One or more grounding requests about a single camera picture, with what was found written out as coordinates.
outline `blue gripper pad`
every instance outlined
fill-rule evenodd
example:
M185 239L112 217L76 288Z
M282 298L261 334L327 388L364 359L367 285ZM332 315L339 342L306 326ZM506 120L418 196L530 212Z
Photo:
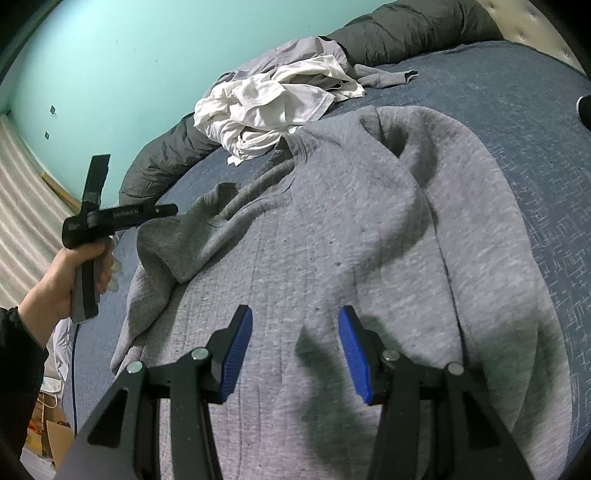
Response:
M340 343L343 345L355 391L365 403L370 404L373 392L370 384L369 364L363 353L360 339L355 333L355 330L359 331L359 329L363 330L363 327L359 323L353 307L342 307L339 310Z
M252 310L249 307L240 306L236 311L241 316L238 328L230 341L226 358L222 363L222 376L220 379L220 397L222 402L234 392L238 375L242 368L248 342L252 335Z

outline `trigger handle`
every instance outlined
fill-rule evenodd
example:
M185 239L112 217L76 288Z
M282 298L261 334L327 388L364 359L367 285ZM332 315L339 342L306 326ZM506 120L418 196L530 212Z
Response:
M72 323L83 323L99 314L100 294L95 283L101 274L103 258L104 254L76 268L70 309Z

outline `pillow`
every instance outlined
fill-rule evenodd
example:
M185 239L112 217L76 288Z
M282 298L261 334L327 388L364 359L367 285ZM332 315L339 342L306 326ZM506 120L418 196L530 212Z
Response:
M120 205L155 203L191 167L219 148L193 122L193 112L188 113L142 148L119 189Z
M399 0L362 15L327 36L351 65L376 67L462 43L502 40L475 0Z

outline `person's arm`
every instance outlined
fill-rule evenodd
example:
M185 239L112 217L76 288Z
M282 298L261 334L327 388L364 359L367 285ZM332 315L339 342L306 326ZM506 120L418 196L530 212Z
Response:
M101 242L61 250L17 309L0 309L0 435L18 457L43 381L45 345L57 323L70 314L75 269L105 248ZM112 255L106 255L96 284L101 294L111 279L112 265Z

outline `cardboard box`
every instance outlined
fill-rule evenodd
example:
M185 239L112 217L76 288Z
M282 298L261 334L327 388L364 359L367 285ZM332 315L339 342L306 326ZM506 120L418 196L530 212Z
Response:
M61 405L56 405L55 397L39 394L29 429L27 430L27 449L39 458L50 458L59 468L66 452L74 440L73 430L67 423Z
M74 441L74 431L70 427L50 420L47 420L46 426L53 463L56 464L56 469L59 470L67 451L70 449L70 445Z

